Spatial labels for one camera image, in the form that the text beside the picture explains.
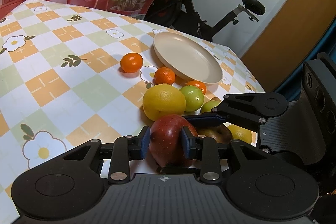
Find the small orange mandarin middle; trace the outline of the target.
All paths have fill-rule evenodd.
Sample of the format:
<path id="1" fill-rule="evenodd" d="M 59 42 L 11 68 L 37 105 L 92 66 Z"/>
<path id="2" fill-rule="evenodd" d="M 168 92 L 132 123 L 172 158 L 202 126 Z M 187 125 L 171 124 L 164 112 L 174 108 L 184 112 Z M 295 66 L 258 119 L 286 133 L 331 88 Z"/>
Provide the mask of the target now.
<path id="1" fill-rule="evenodd" d="M 154 74 L 154 82 L 172 85 L 175 82 L 175 73 L 167 67 L 158 68 Z"/>

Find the small orange mandarin far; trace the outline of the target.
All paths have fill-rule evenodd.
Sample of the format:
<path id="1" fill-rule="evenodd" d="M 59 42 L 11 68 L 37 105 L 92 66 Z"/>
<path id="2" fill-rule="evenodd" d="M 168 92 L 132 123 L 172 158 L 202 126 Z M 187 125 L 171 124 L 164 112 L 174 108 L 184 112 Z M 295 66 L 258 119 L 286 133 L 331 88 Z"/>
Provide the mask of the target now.
<path id="1" fill-rule="evenodd" d="M 136 73 L 143 66 L 143 58 L 139 53 L 127 53 L 120 60 L 120 67 L 125 73 Z"/>

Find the yellow orange fruit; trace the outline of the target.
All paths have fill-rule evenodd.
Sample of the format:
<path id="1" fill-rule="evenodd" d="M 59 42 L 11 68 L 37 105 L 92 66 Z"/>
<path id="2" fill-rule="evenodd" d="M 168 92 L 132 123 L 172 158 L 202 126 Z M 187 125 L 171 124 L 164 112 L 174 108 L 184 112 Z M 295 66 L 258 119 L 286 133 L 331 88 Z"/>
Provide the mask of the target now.
<path id="1" fill-rule="evenodd" d="M 229 125 L 228 129 L 230 130 L 233 139 L 239 139 L 248 144 L 252 144 L 253 137 L 252 132 L 250 130 L 239 127 L 234 124 Z"/>

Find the yellow lemon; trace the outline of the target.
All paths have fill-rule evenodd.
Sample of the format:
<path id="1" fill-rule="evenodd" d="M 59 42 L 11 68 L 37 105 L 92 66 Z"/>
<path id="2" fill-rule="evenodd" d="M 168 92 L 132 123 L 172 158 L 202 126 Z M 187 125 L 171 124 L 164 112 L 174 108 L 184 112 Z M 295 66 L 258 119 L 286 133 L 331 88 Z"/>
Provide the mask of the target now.
<path id="1" fill-rule="evenodd" d="M 147 118 L 156 121 L 166 115 L 182 115 L 186 110 L 186 99 L 177 88 L 168 84 L 159 84 L 145 92 L 142 108 Z"/>

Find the checkered floral tablecloth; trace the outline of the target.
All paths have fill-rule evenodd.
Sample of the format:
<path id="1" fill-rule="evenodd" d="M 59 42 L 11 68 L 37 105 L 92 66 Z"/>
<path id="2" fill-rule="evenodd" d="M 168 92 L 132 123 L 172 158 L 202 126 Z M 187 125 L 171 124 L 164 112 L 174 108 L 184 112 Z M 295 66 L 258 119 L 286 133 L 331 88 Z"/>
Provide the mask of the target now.
<path id="1" fill-rule="evenodd" d="M 1 17 L 1 223 L 18 212 L 14 180 L 91 139 L 111 143 L 151 125 L 142 98 L 161 67 L 165 27 L 88 7 L 27 0 Z M 139 53 L 125 73 L 120 60 Z"/>

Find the green apple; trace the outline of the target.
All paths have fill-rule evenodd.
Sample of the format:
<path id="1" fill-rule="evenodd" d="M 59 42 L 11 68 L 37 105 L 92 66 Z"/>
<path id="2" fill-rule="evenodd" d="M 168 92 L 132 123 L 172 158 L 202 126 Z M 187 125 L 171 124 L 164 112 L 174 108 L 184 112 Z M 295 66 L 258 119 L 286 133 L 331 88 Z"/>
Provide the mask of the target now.
<path id="1" fill-rule="evenodd" d="M 185 112 L 195 112 L 202 107 L 204 102 L 204 95 L 199 88 L 192 85 L 187 85 L 180 88 L 180 91 L 186 99 Z"/>
<path id="2" fill-rule="evenodd" d="M 203 106 L 201 107 L 201 114 L 211 112 L 211 110 L 214 107 L 217 107 L 220 103 L 221 103 L 220 101 L 216 100 L 210 100 L 209 102 L 204 103 Z"/>

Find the black exercise bike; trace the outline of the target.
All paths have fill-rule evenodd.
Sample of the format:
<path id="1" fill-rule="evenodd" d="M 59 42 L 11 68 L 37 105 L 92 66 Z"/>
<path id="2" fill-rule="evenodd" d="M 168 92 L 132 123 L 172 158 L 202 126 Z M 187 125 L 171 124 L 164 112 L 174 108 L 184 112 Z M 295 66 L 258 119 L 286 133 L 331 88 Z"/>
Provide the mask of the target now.
<path id="1" fill-rule="evenodd" d="M 220 8 L 218 0 L 154 0 L 150 5 L 144 19 L 147 22 L 173 28 L 177 31 L 195 36 L 200 39 L 213 41 L 213 38 L 228 24 L 238 24 L 238 16 L 244 13 L 249 20 L 258 22 L 258 16 L 266 12 L 265 6 L 258 0 L 241 0 L 239 4 L 229 11 L 213 26 L 202 18 L 198 10 L 209 8 L 214 11 Z"/>

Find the orange wooden door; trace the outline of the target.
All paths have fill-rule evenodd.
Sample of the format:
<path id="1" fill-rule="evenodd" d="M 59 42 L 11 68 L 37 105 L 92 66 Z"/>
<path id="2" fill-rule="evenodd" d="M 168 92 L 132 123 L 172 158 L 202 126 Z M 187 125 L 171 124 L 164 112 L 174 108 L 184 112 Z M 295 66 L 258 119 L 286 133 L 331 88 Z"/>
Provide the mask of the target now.
<path id="1" fill-rule="evenodd" d="M 335 18 L 335 0 L 286 0 L 242 61 L 271 92 L 304 60 Z"/>

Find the small orange mandarin near plate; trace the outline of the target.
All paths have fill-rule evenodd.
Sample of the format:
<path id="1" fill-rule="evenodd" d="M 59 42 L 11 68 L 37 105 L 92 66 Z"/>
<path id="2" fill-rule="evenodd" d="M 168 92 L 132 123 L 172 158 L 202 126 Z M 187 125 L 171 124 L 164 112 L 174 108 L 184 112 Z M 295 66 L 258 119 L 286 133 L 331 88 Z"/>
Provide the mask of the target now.
<path id="1" fill-rule="evenodd" d="M 197 87 L 197 88 L 199 88 L 202 91 L 202 93 L 204 95 L 206 94 L 206 91 L 207 91 L 206 85 L 204 83 L 200 82 L 200 81 L 197 81 L 197 80 L 192 80 L 192 81 L 187 82 L 186 86 Z"/>

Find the red apple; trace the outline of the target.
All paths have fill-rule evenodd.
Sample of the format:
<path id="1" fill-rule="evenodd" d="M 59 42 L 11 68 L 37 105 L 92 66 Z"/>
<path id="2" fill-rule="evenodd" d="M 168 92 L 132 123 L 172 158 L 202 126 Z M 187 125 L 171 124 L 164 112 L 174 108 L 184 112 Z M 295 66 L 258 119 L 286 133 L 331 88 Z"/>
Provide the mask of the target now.
<path id="1" fill-rule="evenodd" d="M 214 138 L 217 143 L 228 144 L 233 139 L 232 133 L 225 125 L 221 124 L 215 127 L 198 128 L 199 135 Z"/>
<path id="2" fill-rule="evenodd" d="M 180 115 L 167 115 L 157 119 L 150 128 L 149 151 L 161 168 L 189 167 L 194 160 L 187 160 L 183 152 L 182 128 L 189 128 L 194 136 L 194 126 Z"/>

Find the beige round plate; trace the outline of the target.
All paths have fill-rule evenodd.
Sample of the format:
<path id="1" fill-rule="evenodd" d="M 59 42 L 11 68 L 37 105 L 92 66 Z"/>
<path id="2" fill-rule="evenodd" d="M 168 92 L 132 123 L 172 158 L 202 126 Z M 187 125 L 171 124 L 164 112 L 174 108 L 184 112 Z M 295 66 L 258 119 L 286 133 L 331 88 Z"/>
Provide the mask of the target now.
<path id="1" fill-rule="evenodd" d="M 160 32 L 155 35 L 153 48 L 164 66 L 185 80 L 218 84 L 223 71 L 216 58 L 197 42 L 180 34 Z"/>

